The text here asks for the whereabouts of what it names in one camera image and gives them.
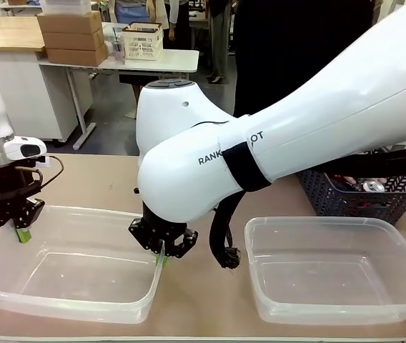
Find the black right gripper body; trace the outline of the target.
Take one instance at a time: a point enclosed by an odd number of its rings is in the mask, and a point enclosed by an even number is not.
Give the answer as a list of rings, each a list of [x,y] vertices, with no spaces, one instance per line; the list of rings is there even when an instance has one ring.
[[[141,223],[152,235],[159,239],[177,239],[187,230],[186,223],[169,222],[158,217],[144,202]]]

